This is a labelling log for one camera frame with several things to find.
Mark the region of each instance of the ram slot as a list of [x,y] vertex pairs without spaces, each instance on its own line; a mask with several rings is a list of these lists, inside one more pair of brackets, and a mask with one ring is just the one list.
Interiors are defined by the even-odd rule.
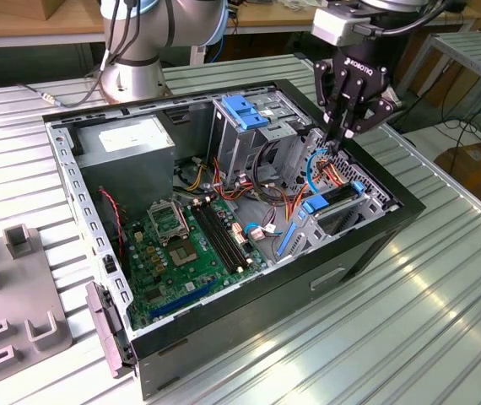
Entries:
[[235,256],[238,266],[246,267],[248,264],[246,263],[246,259],[244,258],[244,255],[241,249],[233,240],[233,237],[230,235],[230,233],[226,230],[226,228],[220,222],[220,218],[216,214],[216,211],[214,211],[209,205],[207,205],[203,207],[203,212],[205,213],[207,218],[210,220],[210,222],[213,224],[213,227],[219,230],[219,233],[222,235],[224,242],[227,244],[231,254]]
[[192,213],[211,246],[218,253],[228,273],[236,273],[239,267],[247,265],[241,251],[219,222],[217,214],[210,207],[208,209],[196,208],[192,210]]

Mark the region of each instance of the black cable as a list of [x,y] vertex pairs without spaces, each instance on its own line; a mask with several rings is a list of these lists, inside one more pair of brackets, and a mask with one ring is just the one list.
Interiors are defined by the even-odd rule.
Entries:
[[[267,142],[261,149],[259,149],[259,152],[257,152],[256,158],[254,159],[254,162],[251,167],[251,183],[254,187],[254,191],[256,194],[265,202],[270,205],[274,205],[276,203],[281,203],[284,201],[283,197],[275,197],[270,194],[267,194],[261,187],[261,182],[259,181],[258,174],[257,174],[257,168],[261,164],[262,158],[265,155],[265,153],[270,150],[278,141],[275,142]],[[285,195],[288,199],[290,198],[295,198],[295,196],[288,196]]]
[[466,96],[471,92],[471,90],[473,90],[473,87],[475,87],[475,85],[478,83],[478,81],[480,80],[480,78],[477,78],[477,80],[475,80],[475,83],[473,83],[473,85],[469,88],[468,91],[466,91],[462,97],[460,97],[460,100],[458,100],[455,105],[446,113],[446,115],[443,117],[443,120],[445,118],[447,118],[459,105],[460,103],[463,101],[463,99],[466,98]]
[[402,137],[404,138],[406,141],[408,141],[409,143],[411,143],[411,146],[413,146],[415,149],[417,148],[417,145],[415,145],[415,143],[411,140],[411,139],[408,139],[406,137]]
[[464,67],[460,66],[460,68],[457,70],[457,74],[454,75],[454,78],[452,78],[451,84],[449,84],[449,88],[445,92],[445,96],[443,97],[443,101],[441,102],[441,120],[445,120],[445,103],[446,103],[446,98],[449,96],[449,93],[451,93],[451,89],[454,86],[454,83],[457,82],[458,76],[463,72]]
[[451,141],[453,141],[453,142],[456,142],[456,141],[457,141],[457,139],[453,138],[453,137],[452,137],[451,135],[449,135],[448,133],[444,133],[443,131],[441,131],[436,125],[433,125],[432,127],[433,127],[434,129],[436,129],[436,130],[437,130],[441,135],[443,135],[444,137],[449,138]]
[[[111,43],[113,41],[113,34],[115,32],[116,15],[118,13],[120,3],[121,3],[121,0],[115,1],[115,6],[113,8],[111,27],[110,27],[110,34],[109,34],[109,39],[107,41],[108,43],[107,43],[107,46],[105,48],[105,51],[108,51],[108,50],[111,49]],[[38,89],[34,89],[33,87],[29,86],[28,84],[19,84],[19,86],[22,86],[22,87],[32,91],[33,93],[38,94],[43,100],[47,101],[50,104],[58,105],[59,107],[65,107],[65,108],[75,108],[75,107],[79,107],[80,105],[82,105],[84,102],[86,102],[90,98],[90,96],[94,93],[94,91],[98,87],[98,83],[101,81],[103,73],[104,73],[104,71],[101,69],[100,72],[98,73],[98,76],[96,77],[95,82],[90,87],[89,91],[87,91],[87,93],[85,94],[83,99],[81,99],[80,101],[77,101],[75,103],[63,103],[62,101],[58,100],[55,96],[47,94],[47,93],[42,92],[42,91],[39,91]]]
[[[186,167],[193,162],[191,160],[185,160],[184,162],[180,163],[178,167],[173,169],[173,174],[177,176],[177,178],[182,181],[186,186],[190,187],[193,185],[193,182],[190,182],[186,177],[182,175],[182,168]],[[195,190],[192,190],[192,194],[204,194],[205,191],[201,187],[197,187]]]
[[[475,119],[476,116],[478,116],[479,114],[481,114],[481,109],[479,109],[475,114],[473,114],[471,116],[471,118],[469,119],[468,123],[467,124],[471,124],[471,122]],[[449,175],[452,175],[452,171],[454,170],[454,165],[456,164],[457,162],[457,156],[458,156],[458,146],[460,145],[460,142],[462,141],[462,137],[463,137],[463,134],[466,132],[466,128],[467,126],[465,126],[463,129],[462,129],[462,132],[460,132],[460,136],[458,137],[458,140],[457,140],[457,145],[454,149],[454,154],[452,155],[452,163],[451,163],[451,167],[449,168]]]
[[109,27],[109,38],[108,44],[105,47],[106,49],[111,49],[111,43],[113,42],[113,33],[115,32],[115,22],[116,22],[116,14],[119,11],[119,6],[121,5],[121,0],[115,1],[115,6],[113,6],[113,17],[111,20],[111,26]]
[[233,19],[233,24],[235,25],[235,29],[233,30],[233,35],[235,35],[239,33],[239,17],[238,16]]
[[111,60],[116,59],[116,55],[118,52],[122,49],[124,46],[124,43],[126,42],[126,38],[128,37],[128,31],[130,30],[130,20],[132,19],[132,8],[127,7],[126,8],[126,22],[124,23],[124,30],[122,31],[122,37],[121,40],[119,40],[119,43],[116,44],[115,50],[111,53]]
[[278,240],[278,235],[274,236],[273,242],[271,243],[271,251],[273,251],[274,260],[278,262],[278,252],[274,250],[274,242]]
[[214,194],[214,192],[188,192],[186,189],[179,186],[173,186],[173,191],[178,192],[179,194],[187,194],[193,197],[210,196]]
[[443,70],[441,71],[441,73],[439,74],[439,76],[437,78],[435,78],[434,80],[434,83],[429,87],[427,88],[427,90],[421,95],[418,97],[418,99],[416,99],[416,101],[413,102],[412,105],[410,105],[406,110],[404,110],[402,112],[402,114],[400,114],[399,116],[397,116],[392,122],[391,124],[392,125],[395,125],[398,121],[402,120],[403,118],[405,118],[406,116],[409,115],[409,113],[411,112],[411,110],[413,108],[415,108],[417,106],[418,103],[420,103],[420,101],[430,92],[432,91],[432,89],[440,82],[441,78],[443,77],[443,75],[446,73],[446,71],[452,66],[452,64],[454,63],[454,61],[452,61],[450,64],[446,65],[445,68],[443,68]]
[[141,0],[137,0],[137,11],[136,11],[136,30],[133,33],[132,39],[127,43],[127,45],[124,47],[124,49],[118,54],[118,56],[115,56],[115,59],[121,58],[126,51],[130,48],[130,46],[133,45],[135,40],[139,37],[139,29],[141,26]]
[[426,24],[428,24],[432,19],[446,11],[451,5],[453,1],[452,0],[447,0],[443,4],[441,4],[438,8],[430,11],[429,13],[425,14],[422,16],[420,19],[417,21],[414,21],[411,24],[404,25],[403,27],[400,28],[395,28],[392,30],[377,30],[374,35],[375,37],[390,37],[390,36],[400,36],[400,35],[405,35],[410,33],[413,30],[416,30],[417,28],[420,28]]

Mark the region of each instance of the metal bracket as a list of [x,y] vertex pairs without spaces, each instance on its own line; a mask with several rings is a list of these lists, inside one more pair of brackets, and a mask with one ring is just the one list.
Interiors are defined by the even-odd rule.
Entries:
[[96,326],[100,344],[113,378],[121,378],[135,367],[132,349],[124,334],[121,318],[113,305],[109,291],[95,282],[85,286],[85,297]]

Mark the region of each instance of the label sticker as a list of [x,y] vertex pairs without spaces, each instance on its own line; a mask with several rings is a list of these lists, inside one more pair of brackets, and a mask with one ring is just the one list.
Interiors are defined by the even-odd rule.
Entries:
[[134,125],[102,131],[99,138],[106,152],[144,144],[152,146],[153,149],[173,145],[169,135],[155,117]]
[[468,150],[467,154],[475,160],[481,160],[481,151],[477,149]]

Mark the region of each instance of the red cable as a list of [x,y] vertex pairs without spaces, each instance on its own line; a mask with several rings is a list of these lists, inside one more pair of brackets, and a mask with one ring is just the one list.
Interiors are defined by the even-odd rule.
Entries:
[[116,217],[116,227],[117,227],[117,232],[119,234],[119,257],[122,257],[122,227],[121,227],[121,217],[119,216],[119,211],[117,209],[117,203],[113,199],[112,196],[109,195],[109,193],[106,190],[98,190],[102,194],[104,194],[110,201],[111,206],[113,207],[113,211],[115,211],[115,217]]

